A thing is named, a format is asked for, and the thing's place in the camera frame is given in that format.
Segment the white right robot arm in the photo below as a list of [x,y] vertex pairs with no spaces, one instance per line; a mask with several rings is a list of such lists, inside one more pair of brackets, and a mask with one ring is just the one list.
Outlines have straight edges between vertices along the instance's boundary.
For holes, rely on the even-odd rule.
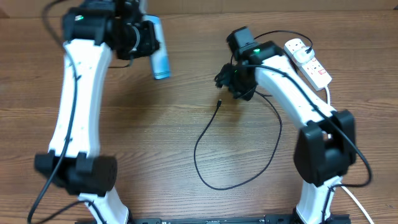
[[331,78],[317,62],[313,49],[300,39],[279,47],[253,38],[229,39],[236,59],[215,77],[216,86],[227,86],[235,98],[250,100],[257,86],[267,90],[298,129],[294,164],[303,179],[301,196],[291,215],[267,215],[265,223],[350,223],[349,215],[334,215],[331,203],[338,187],[347,188],[343,176],[359,157],[370,174],[369,162],[356,146],[355,121],[347,111],[337,111],[320,99],[299,77],[302,72],[316,90],[322,77]]

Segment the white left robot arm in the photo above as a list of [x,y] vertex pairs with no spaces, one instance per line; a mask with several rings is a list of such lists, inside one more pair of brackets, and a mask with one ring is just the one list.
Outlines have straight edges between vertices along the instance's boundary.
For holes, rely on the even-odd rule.
[[49,149],[35,156],[34,167],[47,185],[76,195],[95,223],[132,223],[115,188],[117,161],[100,153],[100,109],[113,57],[132,65],[160,50],[157,19],[146,14],[145,1],[84,1],[63,16],[58,36],[49,10],[46,5],[42,21],[64,53],[63,86]]

